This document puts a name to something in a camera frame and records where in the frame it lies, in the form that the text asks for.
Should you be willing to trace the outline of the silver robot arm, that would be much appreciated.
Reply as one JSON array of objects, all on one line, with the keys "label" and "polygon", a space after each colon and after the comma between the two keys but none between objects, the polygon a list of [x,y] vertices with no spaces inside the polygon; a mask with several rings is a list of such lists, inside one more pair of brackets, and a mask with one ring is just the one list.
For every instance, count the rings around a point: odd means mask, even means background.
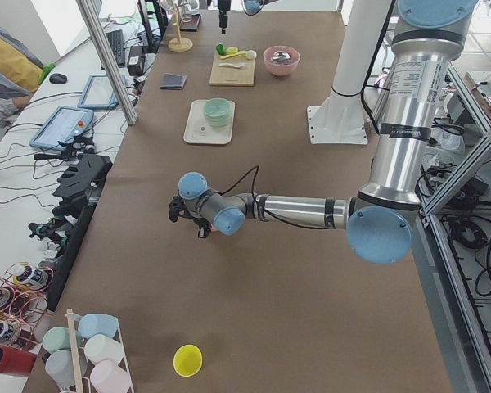
[{"label": "silver robot arm", "polygon": [[356,255],[374,264],[401,260],[412,245],[420,207],[415,187],[430,139],[448,66],[462,53],[473,1],[357,1],[331,91],[308,112],[315,143],[355,143],[365,134],[363,92],[389,18],[398,17],[391,50],[394,62],[376,125],[378,143],[368,182],[347,200],[233,194],[209,186],[197,172],[184,174],[169,205],[169,218],[190,219],[200,237],[212,230],[236,233],[247,219],[279,221],[311,230],[343,229]]}]

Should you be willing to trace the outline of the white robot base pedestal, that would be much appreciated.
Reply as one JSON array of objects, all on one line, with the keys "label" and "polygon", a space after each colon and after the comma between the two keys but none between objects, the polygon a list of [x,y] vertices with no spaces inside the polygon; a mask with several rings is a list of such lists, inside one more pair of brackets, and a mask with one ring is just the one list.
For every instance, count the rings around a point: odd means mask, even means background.
[{"label": "white robot base pedestal", "polygon": [[320,106],[307,108],[312,144],[367,144],[361,95],[393,8],[390,0],[353,3],[331,93]]}]

